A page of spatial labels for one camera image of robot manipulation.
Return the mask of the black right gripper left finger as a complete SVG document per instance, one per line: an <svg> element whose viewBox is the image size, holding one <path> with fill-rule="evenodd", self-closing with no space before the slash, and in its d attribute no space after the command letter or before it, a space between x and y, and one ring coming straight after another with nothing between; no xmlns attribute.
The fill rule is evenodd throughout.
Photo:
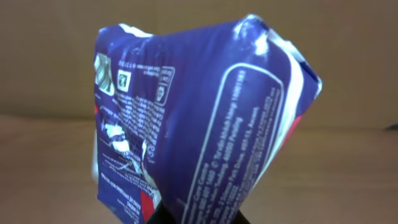
<svg viewBox="0 0 398 224"><path fill-rule="evenodd" d="M174 224L174 218L163 201L160 201L155 212L146 221L146 224Z"/></svg>

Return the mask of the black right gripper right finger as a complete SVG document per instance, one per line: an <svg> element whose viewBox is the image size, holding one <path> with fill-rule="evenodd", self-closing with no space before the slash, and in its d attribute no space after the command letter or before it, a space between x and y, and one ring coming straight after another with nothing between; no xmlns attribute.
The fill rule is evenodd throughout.
<svg viewBox="0 0 398 224"><path fill-rule="evenodd" d="M251 224L249 220L243 215L243 213L239 210L233 219L233 224Z"/></svg>

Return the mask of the purple Carefree pad pack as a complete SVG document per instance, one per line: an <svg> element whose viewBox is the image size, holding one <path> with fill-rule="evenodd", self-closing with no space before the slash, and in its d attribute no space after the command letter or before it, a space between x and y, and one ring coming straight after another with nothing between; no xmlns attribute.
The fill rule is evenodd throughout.
<svg viewBox="0 0 398 224"><path fill-rule="evenodd" d="M155 35L99 30L97 198L123 223L231 223L322 80L257 15Z"/></svg>

